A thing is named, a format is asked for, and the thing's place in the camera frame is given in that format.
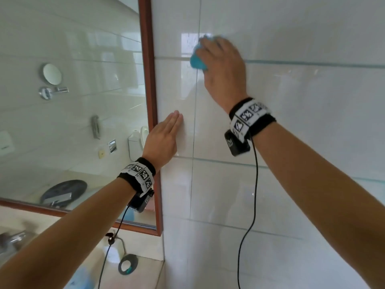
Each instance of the person's left hand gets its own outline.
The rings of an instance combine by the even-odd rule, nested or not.
[[[183,122],[179,111],[170,113],[167,118],[157,124],[147,137],[142,157],[151,162],[158,172],[175,155],[176,134]]]

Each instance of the blue sponge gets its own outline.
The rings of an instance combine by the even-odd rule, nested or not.
[[[210,40],[214,40],[214,37],[207,37],[207,36],[205,36],[205,38],[208,38]],[[195,54],[195,51],[198,48],[201,48],[201,47],[202,47],[202,45],[201,45],[200,42],[195,46],[194,51],[192,53],[192,56],[190,58],[190,65],[194,69],[207,70],[207,67],[206,67],[205,63],[202,62],[202,60]]]

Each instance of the person's left arm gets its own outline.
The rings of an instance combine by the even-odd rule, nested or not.
[[[142,157],[156,172],[175,155],[175,136],[182,121],[175,111],[148,135]],[[122,178],[103,187],[5,263],[0,268],[2,287],[62,289],[135,193]]]

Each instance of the wall mirror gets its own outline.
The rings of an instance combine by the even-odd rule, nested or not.
[[[7,61],[0,65],[7,67],[0,205],[64,216],[140,157],[157,124],[151,1],[14,0],[4,6],[19,6],[15,11],[28,19],[4,17],[5,27],[25,33],[7,38]],[[70,92],[43,100],[38,89],[47,82]],[[128,210],[123,229],[161,235],[159,174],[155,181],[146,209]]]

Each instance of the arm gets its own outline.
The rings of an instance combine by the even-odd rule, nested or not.
[[[183,121],[170,114],[148,135],[143,157],[158,172],[176,153],[175,136]],[[61,289],[104,237],[135,195],[117,178],[46,229],[0,269],[4,288]]]
[[[205,87],[229,113],[247,98],[246,69],[223,38],[201,39]],[[385,286],[385,207],[309,146],[272,123],[253,137],[274,176],[329,244],[372,288]]]

